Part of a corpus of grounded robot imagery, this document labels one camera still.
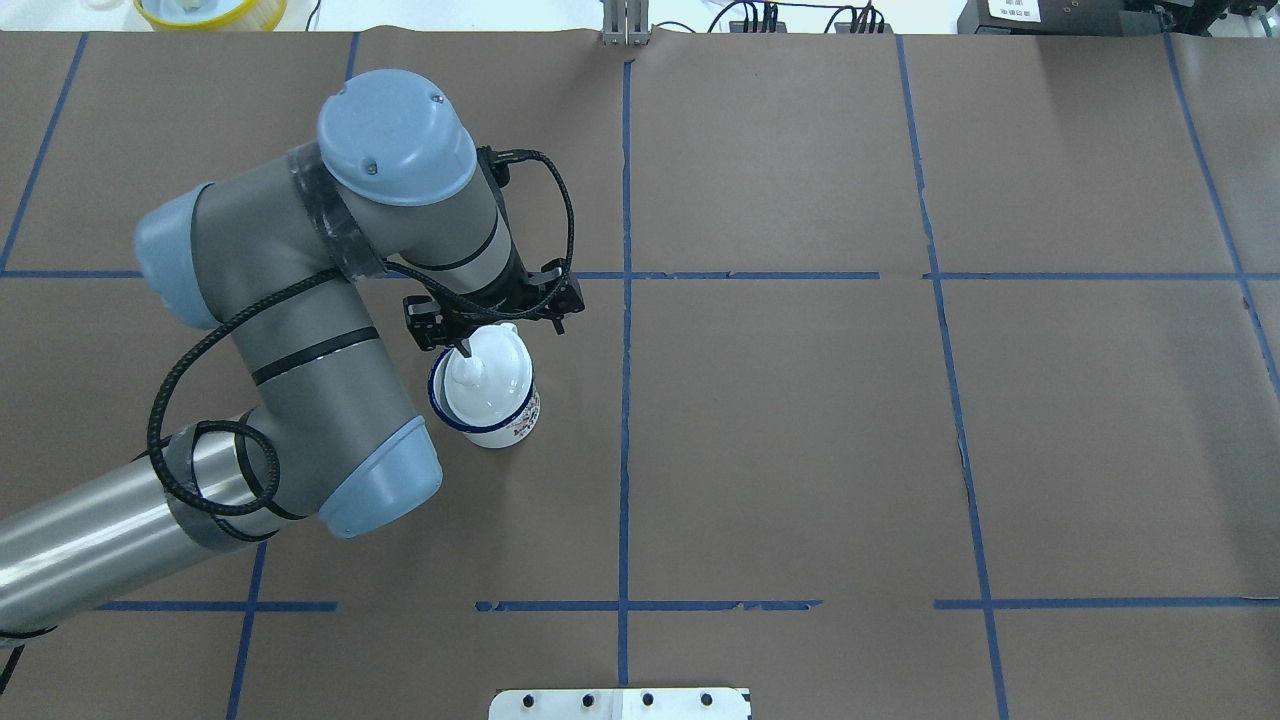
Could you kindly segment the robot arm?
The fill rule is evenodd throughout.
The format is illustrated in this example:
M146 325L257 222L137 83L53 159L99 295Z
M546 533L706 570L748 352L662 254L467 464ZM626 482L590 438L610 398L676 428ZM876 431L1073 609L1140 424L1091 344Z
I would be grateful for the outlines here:
M148 287L204 337L160 380L138 457L3 521L3 647L310 518L351 538L413 511L443 471L358 282L416 281L424 351L582 309L575 238L531 272L503 188L536 150L472 141L404 69L347 79L315 138L146 215Z

